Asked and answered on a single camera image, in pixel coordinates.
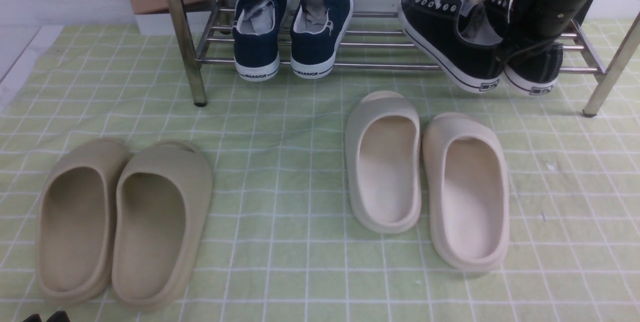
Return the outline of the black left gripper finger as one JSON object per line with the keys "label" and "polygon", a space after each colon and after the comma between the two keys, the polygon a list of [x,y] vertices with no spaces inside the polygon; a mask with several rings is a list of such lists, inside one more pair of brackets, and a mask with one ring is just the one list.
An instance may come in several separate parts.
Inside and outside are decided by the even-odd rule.
{"label": "black left gripper finger", "polygon": [[55,311],[46,322],[71,322],[70,317],[64,310]]}
{"label": "black left gripper finger", "polygon": [[22,322],[42,322],[42,318],[39,314],[32,314],[26,317]]}

